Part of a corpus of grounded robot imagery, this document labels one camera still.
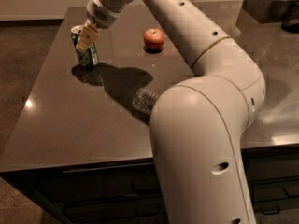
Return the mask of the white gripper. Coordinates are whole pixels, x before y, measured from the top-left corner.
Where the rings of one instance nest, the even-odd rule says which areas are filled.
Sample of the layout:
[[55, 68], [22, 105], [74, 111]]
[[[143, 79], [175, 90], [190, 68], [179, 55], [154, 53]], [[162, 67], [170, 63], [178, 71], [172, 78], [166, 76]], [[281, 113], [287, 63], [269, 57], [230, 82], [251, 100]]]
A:
[[78, 37], [76, 50], [85, 52], [100, 36], [100, 29], [109, 28], [120, 16], [120, 0], [90, 0], [86, 7], [87, 20]]

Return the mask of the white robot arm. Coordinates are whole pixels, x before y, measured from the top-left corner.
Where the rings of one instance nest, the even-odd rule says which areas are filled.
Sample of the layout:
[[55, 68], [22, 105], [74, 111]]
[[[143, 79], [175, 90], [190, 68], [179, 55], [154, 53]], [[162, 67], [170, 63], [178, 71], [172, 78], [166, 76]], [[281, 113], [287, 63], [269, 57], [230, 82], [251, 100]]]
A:
[[[76, 48], [85, 50], [133, 0], [90, 0]], [[189, 0], [143, 0], [194, 76], [169, 88], [150, 116], [150, 139], [170, 224], [256, 224], [242, 133], [261, 111], [263, 73]]]

